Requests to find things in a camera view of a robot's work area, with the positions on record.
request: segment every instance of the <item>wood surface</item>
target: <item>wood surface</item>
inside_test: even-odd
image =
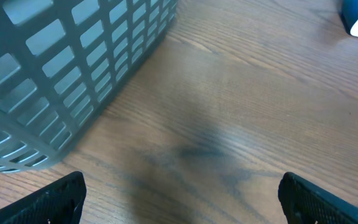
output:
[[[358,38],[340,4],[180,0],[63,162],[0,174],[0,208],[74,170],[82,223],[286,223],[286,171],[358,207]]]

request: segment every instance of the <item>wood grain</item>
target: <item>wood grain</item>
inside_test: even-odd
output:
[[[63,162],[0,174],[0,208],[74,170],[82,223],[285,223],[295,172],[358,206],[358,38],[336,1],[182,0]]]

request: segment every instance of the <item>basket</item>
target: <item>basket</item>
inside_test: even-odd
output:
[[[176,3],[0,1],[0,172],[62,160],[162,41]]]

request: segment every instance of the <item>lattice pattern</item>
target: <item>lattice pattern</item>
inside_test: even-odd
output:
[[[175,8],[176,0],[0,0],[0,172],[57,156]]]

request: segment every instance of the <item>gray basket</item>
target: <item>gray basket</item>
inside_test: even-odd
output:
[[[0,1],[0,172],[67,155],[158,46],[176,3]]]

